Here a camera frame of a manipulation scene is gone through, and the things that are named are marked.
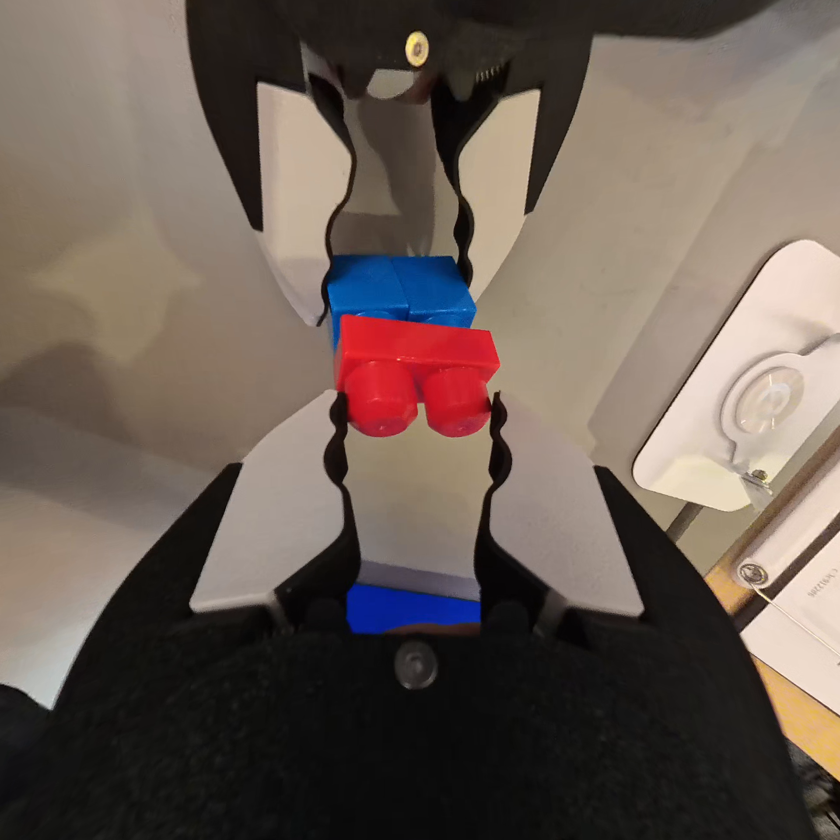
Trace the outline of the blue plastic bin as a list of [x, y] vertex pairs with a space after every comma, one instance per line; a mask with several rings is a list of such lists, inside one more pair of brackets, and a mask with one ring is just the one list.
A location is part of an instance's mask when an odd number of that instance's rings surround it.
[[480, 622], [480, 604], [466, 599], [356, 584], [346, 600], [356, 634], [382, 635], [415, 625], [454, 626]]

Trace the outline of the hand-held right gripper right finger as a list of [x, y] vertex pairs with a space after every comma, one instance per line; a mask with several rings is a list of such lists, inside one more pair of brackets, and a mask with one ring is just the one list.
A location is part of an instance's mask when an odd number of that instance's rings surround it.
[[474, 551], [480, 615], [644, 612], [588, 454], [508, 392], [490, 412], [490, 487]]

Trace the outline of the printed instruction sheet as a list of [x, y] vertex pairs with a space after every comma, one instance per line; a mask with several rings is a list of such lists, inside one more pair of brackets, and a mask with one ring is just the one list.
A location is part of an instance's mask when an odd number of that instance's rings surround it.
[[839, 535], [818, 540], [735, 617], [750, 653], [839, 713]]

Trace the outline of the red two-stud block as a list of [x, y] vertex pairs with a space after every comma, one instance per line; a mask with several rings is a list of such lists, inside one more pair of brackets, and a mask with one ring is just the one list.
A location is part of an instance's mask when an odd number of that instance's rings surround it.
[[420, 405], [427, 425], [447, 438], [489, 421], [488, 383], [500, 367], [489, 331], [346, 315], [339, 332], [334, 381], [361, 434], [399, 435]]

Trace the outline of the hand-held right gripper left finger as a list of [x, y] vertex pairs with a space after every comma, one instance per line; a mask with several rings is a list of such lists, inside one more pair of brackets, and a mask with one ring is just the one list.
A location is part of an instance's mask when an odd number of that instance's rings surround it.
[[194, 613], [251, 606], [304, 617], [342, 605], [361, 570], [345, 452], [348, 402], [324, 392], [272, 429], [241, 462], [192, 594]]

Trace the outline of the grey desk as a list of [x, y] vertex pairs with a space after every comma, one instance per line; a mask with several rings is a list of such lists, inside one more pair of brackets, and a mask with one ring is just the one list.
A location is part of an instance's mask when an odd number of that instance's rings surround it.
[[[179, 2], [2, 2], [2, 682], [49, 707], [125, 575], [331, 385], [198, 103]], [[493, 385], [629, 474], [766, 256], [838, 253], [838, 2], [600, 39], [478, 301]]]

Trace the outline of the white tilting stand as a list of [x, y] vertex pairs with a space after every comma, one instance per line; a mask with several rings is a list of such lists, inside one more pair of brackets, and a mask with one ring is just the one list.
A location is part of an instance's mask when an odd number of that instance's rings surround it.
[[633, 462], [702, 508], [767, 508], [770, 483], [839, 400], [839, 258], [810, 239], [760, 268]]

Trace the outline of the blue one-stud block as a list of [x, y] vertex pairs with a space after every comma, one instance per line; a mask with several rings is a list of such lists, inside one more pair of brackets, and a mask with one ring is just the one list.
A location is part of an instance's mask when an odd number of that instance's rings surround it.
[[335, 255], [327, 276], [332, 348], [343, 316], [405, 321], [408, 302], [392, 261], [383, 255]]
[[407, 304], [406, 320], [470, 329], [476, 303], [451, 256], [391, 258]]

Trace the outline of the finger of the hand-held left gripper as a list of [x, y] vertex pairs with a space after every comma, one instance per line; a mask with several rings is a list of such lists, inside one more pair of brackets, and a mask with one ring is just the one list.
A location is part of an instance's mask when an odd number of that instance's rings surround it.
[[262, 228], [258, 240], [284, 296], [310, 327], [325, 317], [331, 233], [348, 202], [356, 155], [344, 102], [324, 72], [303, 91], [257, 87]]
[[465, 101], [447, 86], [432, 95], [437, 154], [458, 205], [456, 263], [475, 301], [524, 225], [540, 99], [539, 90], [501, 96], [493, 86]]

